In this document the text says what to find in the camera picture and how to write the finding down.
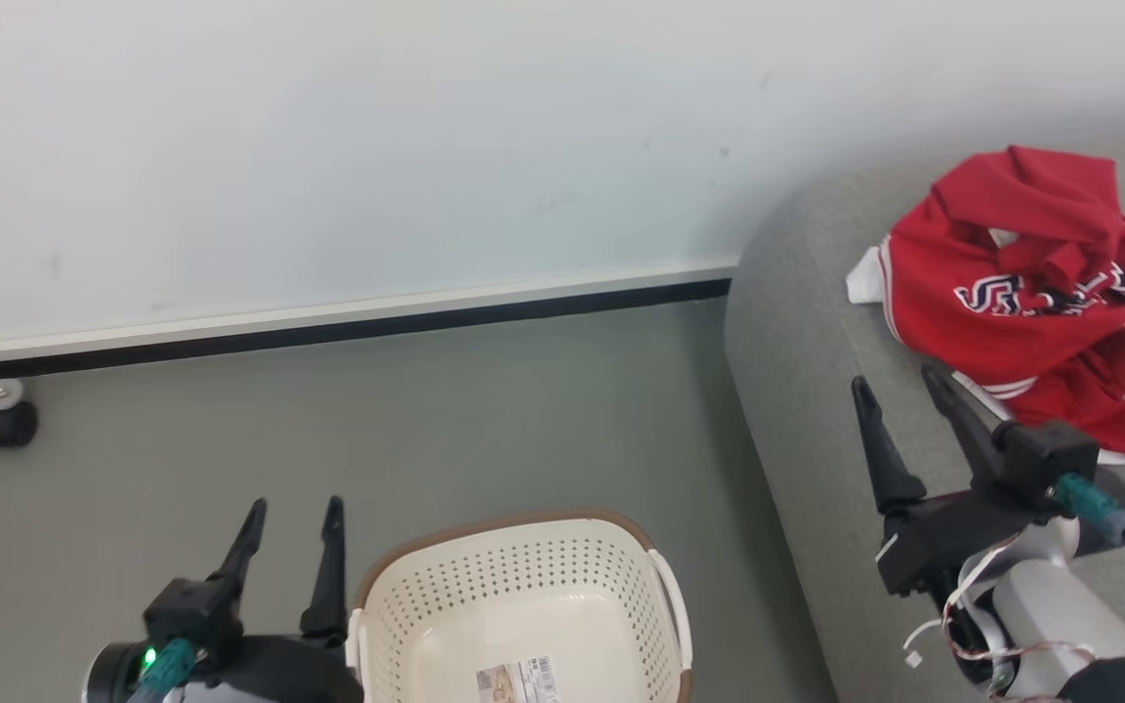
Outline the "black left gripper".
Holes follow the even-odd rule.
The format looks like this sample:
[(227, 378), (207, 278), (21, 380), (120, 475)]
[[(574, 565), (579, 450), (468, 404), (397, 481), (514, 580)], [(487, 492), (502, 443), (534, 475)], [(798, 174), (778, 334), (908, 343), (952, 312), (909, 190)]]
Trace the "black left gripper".
[[(232, 611), (244, 596), (250, 561), (262, 546), (268, 501), (251, 504), (212, 582), (227, 593)], [(299, 637), (240, 636), (216, 649), (218, 702), (363, 702), (364, 691), (346, 663), (346, 525), (344, 502), (327, 502), (322, 553)]]

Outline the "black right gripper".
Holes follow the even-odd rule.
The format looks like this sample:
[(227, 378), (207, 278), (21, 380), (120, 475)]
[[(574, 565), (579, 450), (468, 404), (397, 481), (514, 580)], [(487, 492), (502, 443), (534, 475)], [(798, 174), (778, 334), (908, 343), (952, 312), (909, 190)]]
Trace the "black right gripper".
[(903, 463), (886, 429), (884, 411), (865, 377), (850, 382), (858, 432), (872, 497), (884, 519), (885, 543), (876, 557), (878, 573), (889, 595), (909, 597), (940, 589), (969, 557), (1017, 537), (1032, 524), (1045, 525), (1063, 515), (1058, 502), (1023, 497), (994, 483), (1004, 454), (978, 411), (957, 393), (942, 366), (920, 369), (926, 391), (963, 450), (972, 489), (926, 498), (920, 477)]

